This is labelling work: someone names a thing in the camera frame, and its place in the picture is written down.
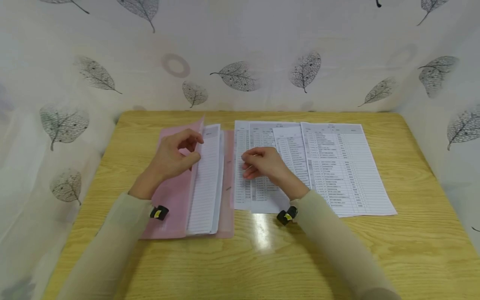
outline hand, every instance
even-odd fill
[[[244,178],[252,180],[259,176],[267,176],[290,200],[302,198],[308,193],[308,187],[290,171],[275,148],[253,148],[245,152],[241,158],[245,162],[242,166],[245,170]]]
[[[154,158],[137,178],[129,195],[139,199],[151,199],[162,182],[191,169],[200,160],[200,154],[195,152],[197,143],[203,144],[204,139],[201,134],[191,129],[163,137]],[[183,148],[191,153],[183,155],[179,152]]]

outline pink plastic file folder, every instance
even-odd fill
[[[162,137],[181,132],[187,128],[202,132],[204,126],[203,122],[204,119],[202,118],[198,122],[189,125],[162,129],[160,132],[159,144]],[[215,235],[212,235],[223,239],[233,237],[234,209],[231,199],[232,189],[229,188],[233,184],[233,141],[233,131],[225,132],[225,170],[222,187],[222,200],[220,204],[220,219],[218,223],[218,232]],[[195,182],[197,166],[198,164],[195,164],[191,171],[187,170],[175,178],[166,180],[158,187],[152,198],[153,205],[165,206],[169,209],[169,212],[163,221],[150,219],[142,235],[142,239],[157,240],[186,237],[193,183]]]

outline wooden table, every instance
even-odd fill
[[[203,112],[128,111],[115,132],[44,299],[53,300],[118,195],[154,155],[160,130]],[[359,123],[397,216],[343,219],[403,299],[480,299],[480,261],[403,118],[394,113],[207,112],[234,120]],[[116,299],[349,299],[344,283],[297,225],[235,212],[229,240],[141,240]]]

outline sleeve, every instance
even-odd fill
[[[120,195],[100,231],[73,267],[57,300],[113,299],[151,211],[150,200],[127,193]]]
[[[297,208],[295,221],[359,300],[400,300],[372,254],[332,211],[322,196],[310,191],[291,205]]]

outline document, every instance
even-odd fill
[[[300,124],[295,127],[273,128],[276,149],[287,167],[310,189],[307,157]]]
[[[396,215],[359,124],[311,124],[301,132],[311,188],[339,216]]]
[[[249,122],[250,147],[275,147],[273,128],[298,127],[293,122]],[[287,210],[289,199],[274,185],[267,177],[258,177],[251,182],[252,191],[252,213],[278,214],[281,210]]]
[[[221,196],[217,192],[220,169],[220,124],[205,126],[203,138],[204,143],[199,144],[198,150],[202,158],[198,162],[187,235],[212,232],[216,203],[220,202],[219,196]]]
[[[248,121],[235,121],[235,171],[234,174],[234,208],[239,210],[250,210],[252,196],[250,191],[250,180],[243,178],[243,160],[241,155],[249,149]]]

